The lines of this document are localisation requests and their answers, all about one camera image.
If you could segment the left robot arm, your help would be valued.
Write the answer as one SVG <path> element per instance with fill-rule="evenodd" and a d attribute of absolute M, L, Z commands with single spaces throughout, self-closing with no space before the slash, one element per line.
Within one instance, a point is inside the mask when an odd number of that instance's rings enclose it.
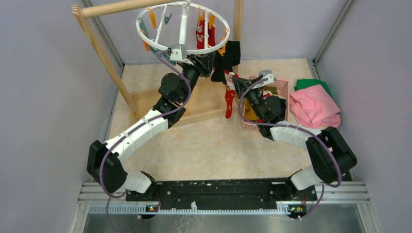
<path fill-rule="evenodd" d="M 111 198 L 120 189 L 135 191 L 146 201 L 154 198 L 156 182 L 152 176 L 143 171 L 129 173 L 123 163 L 151 138 L 181 119 L 198 79 L 209 77 L 213 71 L 214 52 L 189 56 L 189 63 L 181 64 L 182 71 L 164 60 L 163 54 L 160 51 L 156 56 L 172 72 L 161 80 L 157 103 L 124 132 L 105 142 L 96 140 L 89 147 L 86 170 Z"/>

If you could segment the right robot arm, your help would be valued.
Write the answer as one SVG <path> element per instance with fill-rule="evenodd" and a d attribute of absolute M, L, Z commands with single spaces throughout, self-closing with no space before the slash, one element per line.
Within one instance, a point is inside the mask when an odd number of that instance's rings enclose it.
<path fill-rule="evenodd" d="M 261 75 L 256 79 L 244 79 L 232 75 L 231 87 L 237 98 L 250 102 L 258 121 L 258 127 L 264 138 L 281 141 L 306 150 L 311 164 L 301 169 L 285 181 L 285 194 L 291 200 L 298 200 L 305 189 L 316 184 L 339 187 L 343 175 L 357 164 L 357 159 L 335 127 L 323 130 L 310 129 L 288 123 L 281 116 L 281 100 L 277 96 L 264 98 L 262 86 L 274 81 L 272 74 Z"/>

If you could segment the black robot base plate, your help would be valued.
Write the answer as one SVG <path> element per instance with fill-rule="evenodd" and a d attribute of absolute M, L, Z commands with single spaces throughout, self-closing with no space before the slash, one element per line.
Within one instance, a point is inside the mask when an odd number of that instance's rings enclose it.
<path fill-rule="evenodd" d="M 314 186 L 302 191 L 287 178 L 162 181 L 144 194 L 129 191 L 126 201 L 153 201 L 161 210 L 274 210 L 281 201 L 316 201 Z"/>

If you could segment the black sock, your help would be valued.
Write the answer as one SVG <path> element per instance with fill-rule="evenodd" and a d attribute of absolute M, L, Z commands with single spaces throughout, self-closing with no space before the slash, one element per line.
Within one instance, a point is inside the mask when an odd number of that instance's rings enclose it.
<path fill-rule="evenodd" d="M 232 61 L 232 54 L 224 53 L 221 55 L 219 52 L 216 52 L 213 63 L 214 71 L 211 75 L 211 81 L 226 84 L 224 71 L 231 69 Z"/>
<path fill-rule="evenodd" d="M 241 47 L 240 41 L 228 41 L 226 44 L 226 55 L 229 67 L 235 67 L 240 64 Z"/>

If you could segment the white round clip hanger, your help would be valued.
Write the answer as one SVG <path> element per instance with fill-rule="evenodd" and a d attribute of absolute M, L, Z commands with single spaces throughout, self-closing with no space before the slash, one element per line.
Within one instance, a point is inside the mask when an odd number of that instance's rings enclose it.
<path fill-rule="evenodd" d="M 226 44 L 230 38 L 231 28 L 227 20 L 216 11 L 190 0 L 184 0 L 184 4 L 169 7 L 157 7 L 138 14 L 136 18 L 137 34 L 141 38 L 147 51 L 160 53 L 170 60 L 170 47 L 174 44 L 185 44 L 187 60 L 183 63 L 191 63 L 190 57 L 219 52 L 224 54 Z M 205 20 L 205 47 L 196 48 L 196 27 L 200 19 Z M 208 45 L 207 27 L 215 25 L 216 45 Z"/>

